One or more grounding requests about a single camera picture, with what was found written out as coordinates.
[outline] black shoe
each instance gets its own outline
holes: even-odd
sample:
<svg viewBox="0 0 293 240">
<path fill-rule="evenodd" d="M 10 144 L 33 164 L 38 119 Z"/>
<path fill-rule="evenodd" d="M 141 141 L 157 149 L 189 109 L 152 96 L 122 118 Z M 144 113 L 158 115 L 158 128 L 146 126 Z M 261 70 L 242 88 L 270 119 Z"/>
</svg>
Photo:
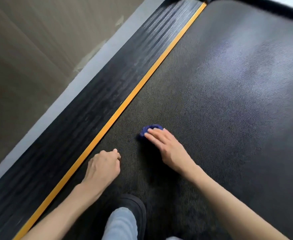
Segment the black shoe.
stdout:
<svg viewBox="0 0 293 240">
<path fill-rule="evenodd" d="M 137 225 L 137 240 L 143 240 L 146 227 L 146 209 L 138 197 L 130 194 L 121 194 L 116 198 L 109 199 L 94 220 L 94 228 L 104 230 L 111 213 L 120 207 L 126 207 L 133 213 Z"/>
</svg>

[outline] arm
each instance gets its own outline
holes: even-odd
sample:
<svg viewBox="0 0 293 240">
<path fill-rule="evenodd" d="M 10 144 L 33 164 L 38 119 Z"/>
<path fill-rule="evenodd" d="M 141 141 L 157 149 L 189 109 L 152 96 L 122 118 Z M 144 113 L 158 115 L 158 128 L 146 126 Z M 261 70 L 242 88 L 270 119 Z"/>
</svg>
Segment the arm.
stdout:
<svg viewBox="0 0 293 240">
<path fill-rule="evenodd" d="M 23 240 L 60 240 L 77 218 L 92 205 L 120 173 L 120 154 L 101 151 L 88 163 L 84 180 L 42 221 L 33 227 Z"/>
<path fill-rule="evenodd" d="M 145 137 L 160 150 L 165 164 L 200 190 L 233 239 L 288 239 L 210 178 L 166 129 L 149 129 Z"/>
</svg>

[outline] person's right arm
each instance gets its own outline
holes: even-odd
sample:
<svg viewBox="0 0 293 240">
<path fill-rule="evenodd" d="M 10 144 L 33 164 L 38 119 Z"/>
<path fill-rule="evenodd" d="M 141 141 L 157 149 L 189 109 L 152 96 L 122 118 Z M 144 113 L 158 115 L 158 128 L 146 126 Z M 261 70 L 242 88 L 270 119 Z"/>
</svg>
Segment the person's right arm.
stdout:
<svg viewBox="0 0 293 240">
<path fill-rule="evenodd" d="M 166 165 L 200 190 L 233 239 L 288 239 L 210 178 L 166 129 L 149 129 L 145 137 L 157 146 Z"/>
</svg>

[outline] blue sponge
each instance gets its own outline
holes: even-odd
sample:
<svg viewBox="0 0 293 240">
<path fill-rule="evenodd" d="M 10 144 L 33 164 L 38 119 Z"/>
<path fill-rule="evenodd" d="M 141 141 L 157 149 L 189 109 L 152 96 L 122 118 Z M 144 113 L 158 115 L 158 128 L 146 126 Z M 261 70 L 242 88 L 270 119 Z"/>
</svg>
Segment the blue sponge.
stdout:
<svg viewBox="0 0 293 240">
<path fill-rule="evenodd" d="M 163 127 L 160 126 L 159 124 L 147 125 L 147 126 L 143 127 L 143 129 L 142 129 L 141 132 L 140 132 L 140 137 L 141 137 L 141 138 L 145 138 L 145 137 L 144 137 L 144 134 L 147 133 L 147 130 L 148 130 L 149 128 L 151 128 L 151 129 L 158 128 L 158 129 L 160 129 L 160 130 L 163 130 Z"/>
</svg>

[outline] orange strip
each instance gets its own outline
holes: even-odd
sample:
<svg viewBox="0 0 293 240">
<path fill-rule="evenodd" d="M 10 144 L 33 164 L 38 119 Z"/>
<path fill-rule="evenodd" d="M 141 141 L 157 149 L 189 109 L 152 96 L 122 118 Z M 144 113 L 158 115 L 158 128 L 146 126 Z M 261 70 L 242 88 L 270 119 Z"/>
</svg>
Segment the orange strip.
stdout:
<svg viewBox="0 0 293 240">
<path fill-rule="evenodd" d="M 60 190 L 64 187 L 64 185 L 68 182 L 70 177 L 75 173 L 75 171 L 80 167 L 80 165 L 84 162 L 84 160 L 88 157 L 94 147 L 99 143 L 102 137 L 107 133 L 107 131 L 111 128 L 117 118 L 122 114 L 125 108 L 129 105 L 132 99 L 137 95 L 140 89 L 144 86 L 144 84 L 149 80 L 155 70 L 159 67 L 165 57 L 170 53 L 176 43 L 181 39 L 184 33 L 188 30 L 191 24 L 196 20 L 196 18 L 200 15 L 203 9 L 206 7 L 206 3 L 203 3 L 196 13 L 191 17 L 191 19 L 187 22 L 187 24 L 182 28 L 182 30 L 178 33 L 178 35 L 174 38 L 174 40 L 169 44 L 163 54 L 159 57 L 159 59 L 153 64 L 150 70 L 146 73 L 146 75 L 142 78 L 142 80 L 138 83 L 138 85 L 133 89 L 130 95 L 125 99 L 125 101 L 120 105 L 118 110 L 113 114 L 110 120 L 105 124 L 102 130 L 97 134 L 97 136 L 93 139 L 93 141 L 88 145 L 88 147 L 84 150 L 84 152 L 80 155 L 80 157 L 76 160 L 76 162 L 72 165 L 72 167 L 68 170 L 68 172 L 64 175 L 64 177 L 58 182 L 55 188 L 51 191 L 51 193 L 46 197 L 46 199 L 42 202 L 39 208 L 34 212 L 31 218 L 24 224 L 24 226 L 20 229 L 20 231 L 16 234 L 13 240 L 20 240 L 34 225 L 34 223 L 38 220 L 38 218 L 43 214 L 44 210 L 48 207 L 48 205 L 52 202 L 52 200 L 56 197 L 56 195 L 60 192 Z"/>
</svg>

